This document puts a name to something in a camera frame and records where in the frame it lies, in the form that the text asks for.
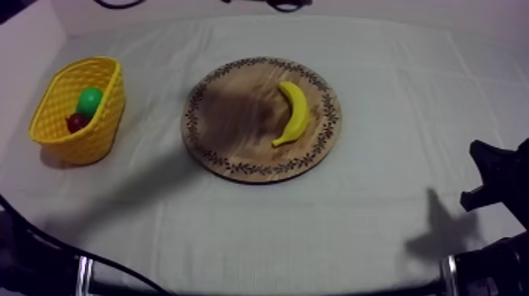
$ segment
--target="plastic basket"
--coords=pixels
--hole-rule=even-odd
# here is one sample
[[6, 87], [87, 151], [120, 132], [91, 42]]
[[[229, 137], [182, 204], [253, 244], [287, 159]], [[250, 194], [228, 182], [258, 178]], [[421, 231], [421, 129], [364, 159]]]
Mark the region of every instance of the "plastic basket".
[[[91, 122], [70, 134], [66, 118], [76, 111], [81, 91], [97, 87], [103, 98]], [[29, 128], [30, 138], [74, 165], [87, 165], [104, 158], [112, 147], [125, 106], [119, 61], [89, 57], [59, 71], [50, 82]]]

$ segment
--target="banana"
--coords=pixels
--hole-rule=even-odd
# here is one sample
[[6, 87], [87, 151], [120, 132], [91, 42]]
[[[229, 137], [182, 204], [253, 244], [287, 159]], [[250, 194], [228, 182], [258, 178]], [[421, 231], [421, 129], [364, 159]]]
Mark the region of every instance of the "banana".
[[292, 115], [281, 137], [272, 141], [272, 146], [274, 147], [299, 139], [309, 123], [309, 106], [301, 88], [292, 82], [282, 81], [279, 83], [279, 89], [290, 101]]

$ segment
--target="white tablecloth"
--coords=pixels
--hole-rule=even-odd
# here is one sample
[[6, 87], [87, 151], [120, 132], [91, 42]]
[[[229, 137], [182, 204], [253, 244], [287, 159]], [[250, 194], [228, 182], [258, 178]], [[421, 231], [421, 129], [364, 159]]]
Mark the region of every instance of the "white tablecloth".
[[[80, 168], [42, 153], [27, 133], [38, 93], [3, 156], [0, 192], [60, 239], [168, 289], [391, 287], [433, 279], [441, 257], [522, 230], [503, 205], [464, 213], [459, 193], [480, 185], [472, 140], [515, 149], [529, 135], [529, 51], [374, 20], [185, 20], [70, 39], [39, 92], [59, 68], [91, 55], [123, 63], [127, 105], [112, 152]], [[312, 68], [343, 114], [320, 165], [270, 186], [210, 174], [179, 131], [191, 88], [254, 56]], [[101, 265], [96, 277], [137, 284]]]

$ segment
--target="red fruit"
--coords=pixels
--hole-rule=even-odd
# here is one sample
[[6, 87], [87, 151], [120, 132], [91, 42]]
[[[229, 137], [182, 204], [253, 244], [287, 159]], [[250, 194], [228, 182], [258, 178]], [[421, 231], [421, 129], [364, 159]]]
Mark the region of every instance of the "red fruit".
[[71, 133], [74, 133], [90, 123], [90, 118], [81, 113], [73, 113], [70, 118], [66, 118], [66, 125]]

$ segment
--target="wooden tray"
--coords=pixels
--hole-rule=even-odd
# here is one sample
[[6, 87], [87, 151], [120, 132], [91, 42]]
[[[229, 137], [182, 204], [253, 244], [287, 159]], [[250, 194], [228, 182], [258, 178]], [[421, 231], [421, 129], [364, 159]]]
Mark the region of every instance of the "wooden tray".
[[[307, 97], [309, 126], [301, 138], [277, 148], [290, 105], [277, 85], [296, 83]], [[208, 74], [192, 90], [181, 132], [193, 157], [235, 181], [269, 183], [317, 165], [338, 138], [342, 120], [335, 92], [319, 75], [293, 61], [253, 57]]]

